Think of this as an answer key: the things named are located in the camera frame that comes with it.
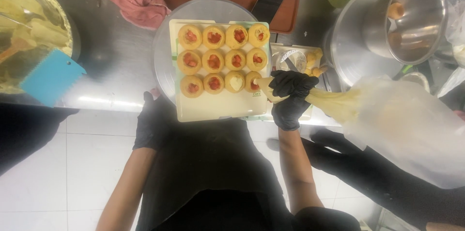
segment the smartphone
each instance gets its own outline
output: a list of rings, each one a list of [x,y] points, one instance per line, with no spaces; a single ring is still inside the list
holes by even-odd
[[[283,0],[258,0],[252,8],[252,15],[258,21],[270,24],[282,2]]]

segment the black shirt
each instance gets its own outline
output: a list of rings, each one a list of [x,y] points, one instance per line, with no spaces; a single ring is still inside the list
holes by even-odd
[[[267,231],[273,217],[264,205],[263,193],[205,190],[152,231]],[[359,231],[351,215],[322,207],[307,207],[287,217],[293,231]]]

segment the black glove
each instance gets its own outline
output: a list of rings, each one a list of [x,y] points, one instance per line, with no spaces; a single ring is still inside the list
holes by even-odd
[[[156,100],[148,91],[144,92],[144,107],[137,117],[136,140],[133,150],[141,147],[159,151],[178,125],[175,106],[165,97]]]
[[[271,115],[273,115],[274,122],[284,131],[297,130],[299,118],[310,107],[305,97],[319,80],[317,77],[309,77],[307,74],[295,71],[277,70],[271,72],[271,76],[274,79],[269,87],[273,89],[273,96],[289,96],[273,105]]]

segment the stainless steel bowl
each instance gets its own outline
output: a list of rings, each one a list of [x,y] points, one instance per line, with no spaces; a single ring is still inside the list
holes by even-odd
[[[405,14],[397,19],[401,37],[398,46],[388,43],[387,8],[394,2],[404,6]],[[422,63],[433,55],[444,35],[447,23],[445,0],[378,0],[368,11],[363,25],[363,37],[374,53],[393,57],[403,64]]]

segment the blue cake scraper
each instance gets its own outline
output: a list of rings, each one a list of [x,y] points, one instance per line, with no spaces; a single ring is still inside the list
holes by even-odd
[[[48,107],[82,76],[85,69],[60,50],[53,50],[20,83],[22,90]]]

